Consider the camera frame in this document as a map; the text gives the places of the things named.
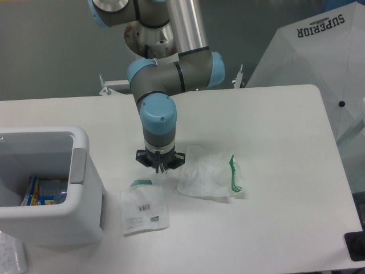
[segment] metal cylinder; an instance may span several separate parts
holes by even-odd
[[[167,0],[178,53],[208,46],[198,0]]]
[[[101,10],[114,13],[124,9],[128,0],[93,0],[94,4]]]
[[[166,58],[176,53],[170,23],[158,29],[150,29],[140,22],[129,23],[124,40],[130,50],[144,58]]]

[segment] gray floor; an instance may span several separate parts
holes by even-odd
[[[319,14],[324,0],[201,0],[210,48],[231,88],[248,80],[276,29]],[[98,75],[126,79],[125,26],[100,29],[86,0],[0,1],[0,100],[97,95]]]

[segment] white container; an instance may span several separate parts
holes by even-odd
[[[0,231],[36,245],[103,238],[105,188],[79,127],[0,128]],[[61,204],[21,207],[29,176],[68,178]]]

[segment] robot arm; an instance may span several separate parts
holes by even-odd
[[[152,59],[138,59],[128,68],[128,80],[145,139],[145,149],[137,151],[136,160],[156,172],[181,166],[185,155],[175,152],[177,112],[170,96],[210,87],[225,76],[220,54],[209,50],[198,0],[93,0],[92,5],[108,26],[139,20],[144,27],[163,27],[166,15],[170,19],[179,61],[157,65]],[[148,6],[155,13],[144,11]]]

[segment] crumpled plastic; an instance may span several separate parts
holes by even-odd
[[[188,145],[185,158],[177,184],[180,193],[195,198],[243,199],[244,180],[233,152],[211,153]]]

